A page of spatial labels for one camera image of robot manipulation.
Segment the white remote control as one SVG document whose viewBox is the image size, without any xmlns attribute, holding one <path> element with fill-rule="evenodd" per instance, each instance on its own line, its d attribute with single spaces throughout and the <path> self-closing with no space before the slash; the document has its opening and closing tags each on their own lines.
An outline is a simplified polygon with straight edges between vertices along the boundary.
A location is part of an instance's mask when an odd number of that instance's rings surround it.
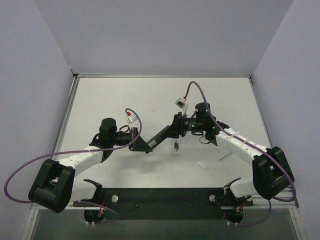
<svg viewBox="0 0 320 240">
<path fill-rule="evenodd" d="M 173 141 L 173 155 L 178 156 L 181 154 L 181 143 L 178 139 Z"/>
</svg>

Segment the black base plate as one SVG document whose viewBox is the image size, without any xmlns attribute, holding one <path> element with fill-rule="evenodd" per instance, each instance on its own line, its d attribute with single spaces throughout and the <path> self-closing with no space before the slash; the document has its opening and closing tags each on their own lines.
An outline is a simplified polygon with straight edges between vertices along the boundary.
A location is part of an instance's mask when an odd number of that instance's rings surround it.
<svg viewBox="0 0 320 240">
<path fill-rule="evenodd" d="M 221 220 L 223 213 L 242 220 L 251 197 L 235 198 L 222 187 L 201 188 L 102 188 L 93 199 L 73 204 L 86 210 L 85 219 L 97 220 Z"/>
</svg>

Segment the black remote control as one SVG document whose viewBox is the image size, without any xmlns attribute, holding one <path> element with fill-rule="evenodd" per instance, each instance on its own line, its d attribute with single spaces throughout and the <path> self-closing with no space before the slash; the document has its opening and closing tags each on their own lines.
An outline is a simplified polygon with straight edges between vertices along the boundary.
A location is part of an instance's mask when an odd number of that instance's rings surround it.
<svg viewBox="0 0 320 240">
<path fill-rule="evenodd" d="M 158 145 L 160 145 L 165 139 L 168 138 L 168 132 L 169 132 L 170 126 L 167 125 L 165 128 L 163 128 L 160 132 L 158 132 L 153 138 L 151 138 L 147 145 L 155 149 Z"/>
</svg>

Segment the white battery cover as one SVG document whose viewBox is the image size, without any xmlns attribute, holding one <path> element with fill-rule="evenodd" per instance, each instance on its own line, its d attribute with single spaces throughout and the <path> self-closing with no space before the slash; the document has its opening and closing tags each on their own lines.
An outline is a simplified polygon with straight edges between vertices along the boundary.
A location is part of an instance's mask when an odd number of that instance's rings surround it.
<svg viewBox="0 0 320 240">
<path fill-rule="evenodd" d="M 198 161 L 197 164 L 204 170 L 208 170 L 209 169 L 209 166 L 206 163 L 202 162 L 202 161 Z"/>
</svg>

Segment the aluminium table rail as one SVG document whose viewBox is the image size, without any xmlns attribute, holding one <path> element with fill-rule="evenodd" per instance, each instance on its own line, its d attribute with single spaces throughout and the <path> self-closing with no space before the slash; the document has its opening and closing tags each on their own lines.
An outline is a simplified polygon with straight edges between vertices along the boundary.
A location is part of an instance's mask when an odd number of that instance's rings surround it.
<svg viewBox="0 0 320 240">
<path fill-rule="evenodd" d="M 276 197 L 279 199 L 288 200 L 291 197 L 293 197 L 292 189 L 286 188 L 284 191 L 282 191 L 278 195 L 276 195 Z M 268 200 L 262 198 L 260 195 L 253 195 L 252 202 L 253 202 L 253 205 L 250 206 L 249 208 L 255 208 L 255 209 L 268 209 L 269 208 Z M 297 209 L 300 207 L 297 200 L 290 201 L 290 202 L 284 202 L 284 201 L 279 201 L 279 200 L 272 198 L 270 200 L 270 203 L 271 203 L 272 209 Z"/>
</svg>

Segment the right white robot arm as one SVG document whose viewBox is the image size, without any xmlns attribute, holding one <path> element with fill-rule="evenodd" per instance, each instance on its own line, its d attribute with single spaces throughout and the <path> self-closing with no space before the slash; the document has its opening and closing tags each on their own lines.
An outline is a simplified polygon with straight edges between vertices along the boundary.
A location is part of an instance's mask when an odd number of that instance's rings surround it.
<svg viewBox="0 0 320 240">
<path fill-rule="evenodd" d="M 226 187 L 235 198 L 260 195 L 271 200 L 293 185 L 295 179 L 281 148 L 258 145 L 239 135 L 228 125 L 213 120 L 203 102 L 195 106 L 192 117 L 187 117 L 187 104 L 179 100 L 176 105 L 183 111 L 174 115 L 165 135 L 167 138 L 177 139 L 188 132 L 199 135 L 208 144 L 230 151 L 252 167 L 252 178 L 237 177 L 227 184 Z"/>
</svg>

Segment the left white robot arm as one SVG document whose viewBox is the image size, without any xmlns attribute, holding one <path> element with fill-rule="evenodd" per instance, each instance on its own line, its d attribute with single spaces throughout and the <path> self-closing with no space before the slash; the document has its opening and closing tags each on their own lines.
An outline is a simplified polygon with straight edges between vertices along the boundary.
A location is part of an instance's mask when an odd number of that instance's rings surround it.
<svg viewBox="0 0 320 240">
<path fill-rule="evenodd" d="M 96 206 L 103 200 L 102 185 L 90 179 L 76 180 L 76 176 L 90 167 L 104 162 L 115 146 L 128 147 L 133 152 L 152 152 L 139 136 L 136 127 L 129 132 L 117 130 L 116 120 L 105 118 L 99 132 L 84 152 L 57 161 L 45 160 L 31 186 L 28 199 L 55 213 L 62 212 L 69 203 L 87 201 Z"/>
</svg>

